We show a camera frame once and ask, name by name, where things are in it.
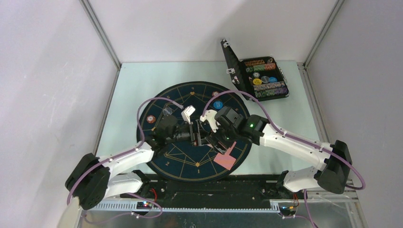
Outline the clear dealer button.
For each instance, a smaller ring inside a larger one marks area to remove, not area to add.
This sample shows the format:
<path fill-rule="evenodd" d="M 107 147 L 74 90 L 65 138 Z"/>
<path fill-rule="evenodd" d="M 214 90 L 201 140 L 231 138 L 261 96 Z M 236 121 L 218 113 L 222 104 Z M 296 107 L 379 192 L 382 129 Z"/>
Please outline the clear dealer button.
<path fill-rule="evenodd" d="M 166 108 L 163 109 L 162 113 L 163 113 L 164 116 L 172 115 L 173 114 L 173 109 L 170 108 L 170 107 L 166 107 Z"/>

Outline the blue small blind button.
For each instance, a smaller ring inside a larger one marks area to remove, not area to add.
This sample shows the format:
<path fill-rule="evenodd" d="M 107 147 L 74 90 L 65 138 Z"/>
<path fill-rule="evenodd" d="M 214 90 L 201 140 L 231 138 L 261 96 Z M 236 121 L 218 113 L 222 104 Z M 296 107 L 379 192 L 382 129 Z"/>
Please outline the blue small blind button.
<path fill-rule="evenodd" d="M 213 107 L 216 110 L 220 110 L 220 109 L 223 108 L 223 103 L 220 100 L 216 100 L 216 101 L 213 102 Z"/>

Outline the pink dealt card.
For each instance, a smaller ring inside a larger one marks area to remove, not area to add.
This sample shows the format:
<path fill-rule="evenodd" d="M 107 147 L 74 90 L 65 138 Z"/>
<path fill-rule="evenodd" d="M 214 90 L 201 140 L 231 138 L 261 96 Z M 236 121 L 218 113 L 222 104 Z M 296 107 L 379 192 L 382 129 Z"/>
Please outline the pink dealt card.
<path fill-rule="evenodd" d="M 213 159 L 213 161 L 218 165 L 220 165 L 221 167 L 227 170 L 231 170 L 236 162 L 236 159 L 228 154 L 218 153 Z"/>

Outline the pink playing card deck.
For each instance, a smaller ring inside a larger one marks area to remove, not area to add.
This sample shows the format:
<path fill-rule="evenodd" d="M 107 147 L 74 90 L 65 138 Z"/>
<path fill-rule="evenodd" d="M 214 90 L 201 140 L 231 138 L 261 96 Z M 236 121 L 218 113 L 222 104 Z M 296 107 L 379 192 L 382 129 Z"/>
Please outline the pink playing card deck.
<path fill-rule="evenodd" d="M 230 153 L 232 152 L 232 150 L 234 149 L 236 143 L 237 143 L 237 142 L 234 141 L 233 144 L 226 150 L 226 152 L 224 153 L 224 155 L 229 156 Z"/>

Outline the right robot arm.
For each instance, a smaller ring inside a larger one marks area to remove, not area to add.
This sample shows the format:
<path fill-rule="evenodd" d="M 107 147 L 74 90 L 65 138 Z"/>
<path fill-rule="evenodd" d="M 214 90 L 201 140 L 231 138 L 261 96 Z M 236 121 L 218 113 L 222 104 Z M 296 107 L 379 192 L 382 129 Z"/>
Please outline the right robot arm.
<path fill-rule="evenodd" d="M 319 187 L 342 194 L 347 187 L 352 164 L 348 146 L 342 141 L 330 144 L 289 134 L 265 117 L 244 117 L 227 106 L 219 111 L 207 110 L 200 121 L 208 122 L 211 128 L 206 140 L 217 152 L 214 161 L 228 170 L 235 163 L 231 152 L 238 141 L 274 148 L 309 162 L 309 168 L 281 173 L 276 186 L 281 198 Z"/>

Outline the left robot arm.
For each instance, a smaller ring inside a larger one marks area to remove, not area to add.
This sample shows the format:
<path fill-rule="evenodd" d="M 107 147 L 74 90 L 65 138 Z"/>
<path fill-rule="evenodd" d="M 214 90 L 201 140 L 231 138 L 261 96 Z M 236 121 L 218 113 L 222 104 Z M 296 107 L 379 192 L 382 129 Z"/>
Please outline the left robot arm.
<path fill-rule="evenodd" d="M 172 143 L 194 142 L 195 126 L 215 122 L 207 114 L 198 121 L 192 121 L 186 114 L 182 117 L 184 122 L 179 124 L 176 117 L 165 116 L 134 148 L 115 156 L 102 159 L 92 153 L 84 155 L 66 180 L 65 187 L 69 190 L 67 203 L 75 200 L 80 208 L 89 210 L 111 196 L 124 193 L 134 193 L 139 198 L 148 196 L 150 184 L 141 171 L 123 172 L 162 157 Z"/>

